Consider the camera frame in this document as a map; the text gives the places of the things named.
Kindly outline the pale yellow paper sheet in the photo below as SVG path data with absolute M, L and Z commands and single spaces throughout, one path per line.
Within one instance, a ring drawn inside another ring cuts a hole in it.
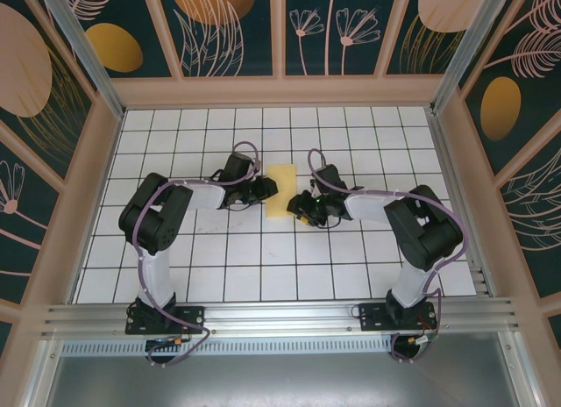
M 268 178 L 275 181 L 278 192 L 266 200 L 266 218 L 288 217 L 287 211 L 290 199 L 296 195 L 296 165 L 269 165 L 266 170 Z

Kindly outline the grey metal sheet panel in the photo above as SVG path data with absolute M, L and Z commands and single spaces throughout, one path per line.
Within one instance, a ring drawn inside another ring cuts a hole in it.
M 519 407 L 502 366 L 403 365 L 382 353 L 64 358 L 47 407 Z

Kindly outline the long aluminium mounting rail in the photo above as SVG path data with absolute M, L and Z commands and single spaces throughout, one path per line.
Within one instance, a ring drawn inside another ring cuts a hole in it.
M 207 303 L 204 325 L 213 337 L 296 337 L 359 334 L 356 301 Z M 125 303 L 48 308 L 44 339 L 125 339 Z M 506 297 L 445 297 L 440 331 L 513 332 L 519 329 Z

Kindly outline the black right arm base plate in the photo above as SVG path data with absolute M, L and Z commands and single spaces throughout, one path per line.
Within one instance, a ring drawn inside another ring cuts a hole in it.
M 424 325 L 435 329 L 437 315 L 434 304 L 427 301 L 407 309 L 399 304 L 391 308 L 387 303 L 361 303 L 359 322 L 364 332 L 421 331 Z

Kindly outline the aluminium side rail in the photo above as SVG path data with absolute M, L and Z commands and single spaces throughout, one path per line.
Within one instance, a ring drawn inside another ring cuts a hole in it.
M 467 230 L 469 244 L 465 258 L 472 274 L 472 279 L 478 296 L 497 297 L 493 278 L 488 269 L 486 256 L 482 252 L 477 228 L 472 224 L 473 215 L 461 181 L 459 170 L 455 164 L 451 144 L 440 118 L 430 111 L 426 111 L 430 133 L 434 141 L 437 157 L 444 175 L 444 181 L 449 192 L 451 205 L 455 214 L 463 221 Z

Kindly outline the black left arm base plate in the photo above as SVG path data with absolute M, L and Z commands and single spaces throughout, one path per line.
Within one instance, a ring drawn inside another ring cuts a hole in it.
M 201 334 L 202 330 L 178 324 L 150 306 L 131 305 L 126 311 L 124 332 L 127 335 L 171 335 L 180 333 Z M 190 324 L 204 325 L 204 308 L 198 306 L 175 306 L 176 318 Z

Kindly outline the aluminium corner post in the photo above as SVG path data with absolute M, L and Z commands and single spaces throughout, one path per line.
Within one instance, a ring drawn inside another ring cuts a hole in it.
M 505 2 L 506 0 L 482 0 L 430 102 L 430 113 L 433 116 L 439 116 L 444 110 Z
M 86 68 L 103 100 L 111 112 L 121 120 L 124 115 L 122 105 L 110 77 L 94 47 L 87 38 L 81 21 L 93 21 L 99 16 L 110 0 L 43 0 L 54 20 L 64 33 L 75 55 Z

